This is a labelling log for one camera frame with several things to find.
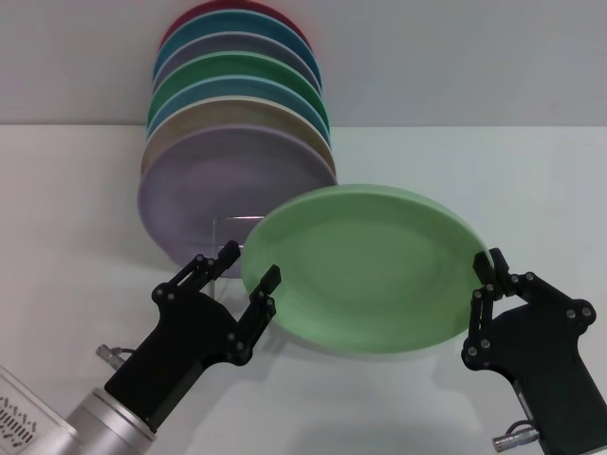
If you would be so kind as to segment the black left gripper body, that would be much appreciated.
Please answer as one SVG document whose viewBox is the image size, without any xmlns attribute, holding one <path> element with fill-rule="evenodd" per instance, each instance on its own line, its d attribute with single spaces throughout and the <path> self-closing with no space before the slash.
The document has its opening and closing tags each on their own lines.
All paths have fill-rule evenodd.
<svg viewBox="0 0 607 455">
<path fill-rule="evenodd" d="M 179 291 L 157 306 L 155 329 L 104 385 L 152 432 L 205 370 L 227 358 L 237 325 L 222 304 L 197 291 Z"/>
</svg>

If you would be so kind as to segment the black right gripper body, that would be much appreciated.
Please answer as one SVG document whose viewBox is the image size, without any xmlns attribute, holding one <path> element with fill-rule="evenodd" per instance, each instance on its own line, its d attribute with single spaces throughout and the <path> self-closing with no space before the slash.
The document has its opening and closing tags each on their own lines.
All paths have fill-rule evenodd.
<svg viewBox="0 0 607 455">
<path fill-rule="evenodd" d="M 596 320 L 587 301 L 509 310 L 481 332 L 480 368 L 502 375 L 545 454 L 593 454 L 606 447 L 606 402 L 579 354 Z"/>
</svg>

